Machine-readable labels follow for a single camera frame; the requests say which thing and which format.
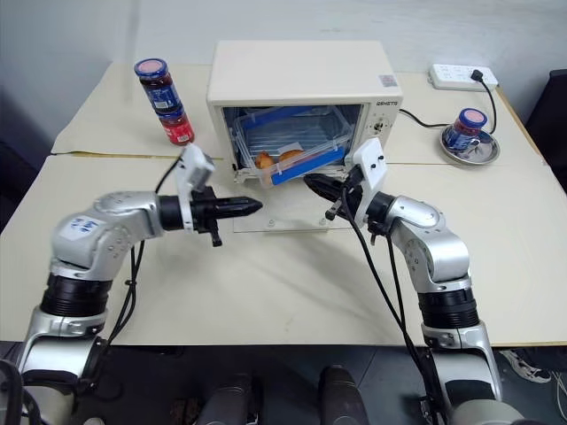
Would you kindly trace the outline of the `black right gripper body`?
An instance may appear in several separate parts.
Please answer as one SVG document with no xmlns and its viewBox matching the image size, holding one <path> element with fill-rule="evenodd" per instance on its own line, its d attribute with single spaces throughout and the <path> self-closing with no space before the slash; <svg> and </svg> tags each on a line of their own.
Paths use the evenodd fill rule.
<svg viewBox="0 0 567 425">
<path fill-rule="evenodd" d="M 354 220 L 357 208 L 361 202 L 363 180 L 362 170 L 359 166 L 352 168 L 343 181 L 330 179 L 330 192 L 333 206 L 325 213 L 325 218 L 334 220 L 338 215 L 346 220 Z"/>
</svg>

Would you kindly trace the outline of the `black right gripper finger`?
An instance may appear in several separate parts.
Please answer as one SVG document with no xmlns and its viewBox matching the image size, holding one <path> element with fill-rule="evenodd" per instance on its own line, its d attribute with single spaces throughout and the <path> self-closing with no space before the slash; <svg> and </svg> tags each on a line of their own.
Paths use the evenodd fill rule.
<svg viewBox="0 0 567 425">
<path fill-rule="evenodd" d="M 307 174 L 304 182 L 311 189 L 339 189 L 342 181 L 326 174 Z"/>
<path fill-rule="evenodd" d="M 308 187 L 319 197 L 328 201 L 337 201 L 339 199 L 339 188 L 325 184 L 308 184 Z"/>
</svg>

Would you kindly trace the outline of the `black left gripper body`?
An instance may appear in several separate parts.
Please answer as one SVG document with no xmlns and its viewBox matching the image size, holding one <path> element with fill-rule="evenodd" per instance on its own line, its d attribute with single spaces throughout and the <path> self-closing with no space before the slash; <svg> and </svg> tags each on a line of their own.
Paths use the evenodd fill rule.
<svg viewBox="0 0 567 425">
<path fill-rule="evenodd" d="M 222 246 L 217 219 L 214 217 L 217 197 L 211 186 L 205 186 L 202 191 L 193 190 L 190 201 L 193 229 L 199 234 L 211 236 L 213 247 Z"/>
</svg>

